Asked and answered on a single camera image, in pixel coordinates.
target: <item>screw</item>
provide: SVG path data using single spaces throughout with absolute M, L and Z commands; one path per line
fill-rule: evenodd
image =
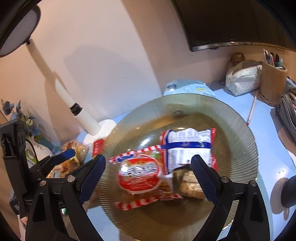
M 46 181 L 43 180 L 39 183 L 39 186 L 43 187 L 45 184 L 46 184 Z
M 255 182 L 255 181 L 250 181 L 250 184 L 253 186 L 253 187 L 255 187 L 255 186 L 257 186 L 257 182 Z
M 74 176 L 69 176 L 68 178 L 67 178 L 67 181 L 68 182 L 74 182 L 75 181 L 75 177 Z
M 221 177 L 221 181 L 224 182 L 224 183 L 228 183 L 229 178 L 228 177 Z

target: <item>television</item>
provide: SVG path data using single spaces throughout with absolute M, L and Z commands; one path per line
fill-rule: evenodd
M 191 51 L 263 45 L 296 51 L 282 27 L 256 0 L 172 0 Z

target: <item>desk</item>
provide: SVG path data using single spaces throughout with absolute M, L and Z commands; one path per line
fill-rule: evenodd
M 217 82 L 211 83 L 209 87 L 214 91 L 217 99 L 231 106 L 244 120 L 247 119 L 252 106 L 254 92 L 235 97 Z M 114 121 L 118 123 L 126 115 L 127 113 L 118 116 L 114 118 Z M 296 147 L 292 142 L 289 143 L 289 137 L 284 132 L 281 122 L 275 116 L 274 108 L 265 104 L 259 97 L 249 127 L 255 136 L 258 148 L 259 169 L 257 182 L 267 209 L 270 237 L 271 240 L 274 240 L 288 223 L 296 209 L 294 206 L 289 210 L 281 210 L 278 198 L 280 195 L 276 194 L 276 190 L 280 186 L 280 183 L 276 185 L 278 180 L 296 175 L 296 168 L 291 159 L 291 156 L 295 157 L 292 152 L 296 154 Z M 280 140 L 278 133 L 281 133 L 282 141 L 287 143 L 285 145 L 289 145 L 291 156 Z M 77 139 L 83 141 L 85 135 L 85 132 L 81 133 Z M 91 154 L 89 153 L 86 160 L 90 159 Z M 88 209 L 87 215 L 105 241 L 132 240 L 116 228 L 101 206 Z M 230 226 L 224 229 L 219 238 L 224 237 L 228 233 L 229 228 Z

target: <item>pen holder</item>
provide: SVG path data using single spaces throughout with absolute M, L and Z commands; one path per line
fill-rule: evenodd
M 282 67 L 283 69 L 277 69 L 262 61 L 259 95 L 270 106 L 276 106 L 284 92 L 288 70 L 285 66 Z

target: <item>red and white striped edge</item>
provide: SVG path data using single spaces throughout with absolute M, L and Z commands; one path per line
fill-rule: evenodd
M 156 197 L 151 197 L 151 198 L 146 198 L 146 199 L 142 198 L 142 199 L 130 202 L 130 203 L 115 202 L 114 204 L 118 209 L 126 211 L 126 210 L 130 210 L 133 208 L 146 206 L 150 203 L 154 203 L 158 200 L 161 200 L 162 198 L 183 198 L 183 197 L 180 194 L 172 195 L 169 197 L 156 196 Z
M 128 155 L 132 155 L 132 154 L 136 154 L 136 153 L 141 153 L 141 152 L 144 152 L 144 151 L 160 150 L 160 149 L 161 149 L 161 145 L 156 145 L 156 146 L 150 146 L 150 147 L 147 147 L 147 148 L 144 148 L 144 149 L 141 149 L 141 150 L 137 150 L 137 151 L 129 151 L 129 152 L 123 153 L 121 155 L 110 158 L 108 160 L 108 162 L 116 164 L 116 163 L 118 163 L 117 162 L 118 157 L 128 156 Z

